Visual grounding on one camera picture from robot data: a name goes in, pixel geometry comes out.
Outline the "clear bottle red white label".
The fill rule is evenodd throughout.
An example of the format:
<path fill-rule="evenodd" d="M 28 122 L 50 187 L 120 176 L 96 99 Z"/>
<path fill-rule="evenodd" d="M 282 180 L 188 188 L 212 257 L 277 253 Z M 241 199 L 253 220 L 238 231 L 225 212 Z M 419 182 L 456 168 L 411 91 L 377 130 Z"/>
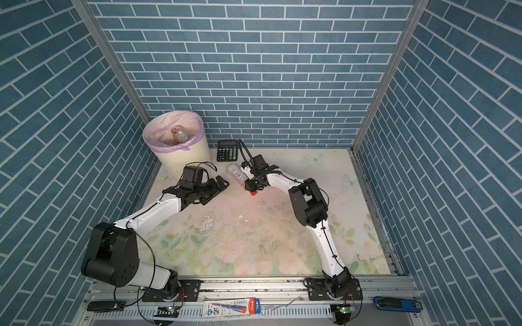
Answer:
<path fill-rule="evenodd" d="M 190 139 L 189 132 L 183 126 L 173 126 L 171 128 L 172 145 L 180 145 Z"/>

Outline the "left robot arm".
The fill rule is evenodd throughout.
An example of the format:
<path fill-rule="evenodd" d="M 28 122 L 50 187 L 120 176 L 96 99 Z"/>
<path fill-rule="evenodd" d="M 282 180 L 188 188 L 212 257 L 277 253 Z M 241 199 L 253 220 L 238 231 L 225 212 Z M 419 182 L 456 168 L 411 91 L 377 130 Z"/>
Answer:
<path fill-rule="evenodd" d="M 171 216 L 190 205 L 206 205 L 229 186 L 220 175 L 211 178 L 200 166 L 187 165 L 179 181 L 162 191 L 153 203 L 114 223 L 101 222 L 91 233 L 81 273 L 114 287 L 133 285 L 161 293 L 164 301 L 173 301 L 181 291 L 178 273 L 148 264 L 139 258 L 141 241 L 152 255 L 154 250 L 145 236 Z"/>

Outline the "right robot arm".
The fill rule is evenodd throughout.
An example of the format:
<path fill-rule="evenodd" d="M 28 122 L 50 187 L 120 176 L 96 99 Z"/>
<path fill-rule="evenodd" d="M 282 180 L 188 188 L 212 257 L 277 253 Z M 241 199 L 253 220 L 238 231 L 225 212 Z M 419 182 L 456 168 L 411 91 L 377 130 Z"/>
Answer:
<path fill-rule="evenodd" d="M 250 193 L 275 187 L 289 195 L 298 222 L 309 231 L 322 264 L 325 288 L 329 296 L 346 296 L 355 278 L 340 258 L 328 224 L 328 203 L 312 178 L 299 179 L 269 165 L 261 155 L 241 163 L 246 174 L 245 189 Z"/>

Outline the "white bin with pink liner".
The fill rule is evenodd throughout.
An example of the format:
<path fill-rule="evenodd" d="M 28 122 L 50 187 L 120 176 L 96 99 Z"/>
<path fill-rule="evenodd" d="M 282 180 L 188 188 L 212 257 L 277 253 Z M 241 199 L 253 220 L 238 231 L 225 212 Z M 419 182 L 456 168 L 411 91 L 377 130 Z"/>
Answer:
<path fill-rule="evenodd" d="M 171 128 L 176 125 L 190 134 L 190 139 L 180 145 L 172 145 Z M 193 111 L 160 115 L 145 126 L 142 137 L 172 179 L 179 179 L 188 163 L 212 160 L 203 120 Z"/>

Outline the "black desk calculator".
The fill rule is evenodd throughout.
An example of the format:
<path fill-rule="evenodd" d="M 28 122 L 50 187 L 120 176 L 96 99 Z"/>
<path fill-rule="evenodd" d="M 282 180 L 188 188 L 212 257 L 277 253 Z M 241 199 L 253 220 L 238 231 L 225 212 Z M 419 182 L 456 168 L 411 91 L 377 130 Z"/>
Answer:
<path fill-rule="evenodd" d="M 219 140 L 217 143 L 218 162 L 236 162 L 238 159 L 239 141 L 234 139 Z"/>

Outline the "white red blue tube package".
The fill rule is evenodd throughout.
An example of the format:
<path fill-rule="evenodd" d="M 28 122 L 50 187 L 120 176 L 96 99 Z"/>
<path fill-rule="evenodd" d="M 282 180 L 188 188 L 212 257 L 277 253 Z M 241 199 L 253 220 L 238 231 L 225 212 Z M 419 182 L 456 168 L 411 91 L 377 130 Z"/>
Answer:
<path fill-rule="evenodd" d="M 228 316 L 252 316 L 262 312 L 260 300 L 248 297 L 236 300 L 209 300 L 204 302 L 203 318 L 218 318 Z"/>

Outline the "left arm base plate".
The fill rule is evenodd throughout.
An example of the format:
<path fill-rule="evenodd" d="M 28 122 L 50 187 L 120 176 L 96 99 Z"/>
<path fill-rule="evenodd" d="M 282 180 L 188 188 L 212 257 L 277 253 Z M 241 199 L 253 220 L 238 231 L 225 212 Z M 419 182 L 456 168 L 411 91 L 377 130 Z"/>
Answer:
<path fill-rule="evenodd" d="M 164 289 L 147 289 L 143 302 L 196 302 L 201 289 L 201 280 L 182 279 L 169 281 Z"/>

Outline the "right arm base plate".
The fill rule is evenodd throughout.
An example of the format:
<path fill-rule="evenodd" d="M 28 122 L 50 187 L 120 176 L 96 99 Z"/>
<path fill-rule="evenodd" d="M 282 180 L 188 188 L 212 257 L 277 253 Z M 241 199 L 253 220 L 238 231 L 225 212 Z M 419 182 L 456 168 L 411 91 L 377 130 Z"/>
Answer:
<path fill-rule="evenodd" d="M 305 278 L 303 285 L 311 301 L 347 300 L 357 301 L 363 298 L 362 288 L 357 278 L 336 285 L 324 278 Z"/>

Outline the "blue black device on rail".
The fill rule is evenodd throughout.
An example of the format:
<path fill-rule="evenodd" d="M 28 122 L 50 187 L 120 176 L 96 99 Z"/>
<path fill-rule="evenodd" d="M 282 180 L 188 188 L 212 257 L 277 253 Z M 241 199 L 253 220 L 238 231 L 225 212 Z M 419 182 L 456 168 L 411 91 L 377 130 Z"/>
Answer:
<path fill-rule="evenodd" d="M 396 297 L 374 297 L 373 303 L 378 310 L 420 313 L 423 310 L 421 302 Z"/>

